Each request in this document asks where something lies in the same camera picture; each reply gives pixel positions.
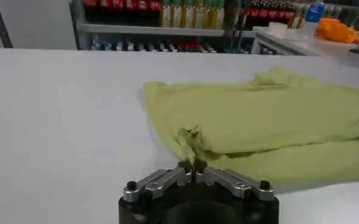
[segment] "shelf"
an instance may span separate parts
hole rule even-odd
[[[77,28],[78,30],[82,30],[87,33],[137,33],[137,34],[205,36],[205,37],[221,37],[224,34],[223,30],[118,26],[118,25],[89,24],[89,23],[80,23],[77,26]],[[255,32],[244,31],[243,37],[255,37]]]

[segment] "yellow cloth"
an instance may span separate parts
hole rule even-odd
[[[333,18],[320,19],[316,35],[342,43],[359,43],[359,36],[353,28],[347,27],[338,19]]]
[[[195,152],[279,183],[359,179],[359,141],[347,141],[359,138],[357,89],[276,66],[247,83],[149,82],[144,97],[160,139],[182,159]]]

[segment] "orange bag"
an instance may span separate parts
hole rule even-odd
[[[338,19],[320,19],[316,29],[318,37],[342,43],[359,43],[359,36],[351,27],[347,27]]]

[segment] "water bottle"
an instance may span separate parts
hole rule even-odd
[[[304,38],[308,41],[311,41],[315,35],[316,28],[318,26],[318,22],[324,13],[324,3],[322,0],[317,0],[312,3],[312,5],[308,9],[308,13],[305,17],[305,23],[302,28],[302,33]]]

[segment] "white countertop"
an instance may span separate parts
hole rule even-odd
[[[296,36],[297,29],[288,29],[286,35],[289,37],[280,38],[276,34],[269,32],[265,27],[254,27],[256,36],[265,37],[289,49],[293,49],[304,55],[317,55],[327,57],[329,60],[335,60],[340,64],[359,67],[359,54],[350,52],[351,49],[357,48],[355,44],[338,43],[320,38],[313,38],[312,41],[303,41],[300,38],[292,38]]]
[[[116,223],[126,182],[177,161],[143,83],[239,82],[274,64],[359,88],[359,68],[321,57],[0,49],[0,224]],[[280,223],[359,223],[359,183],[278,198]]]

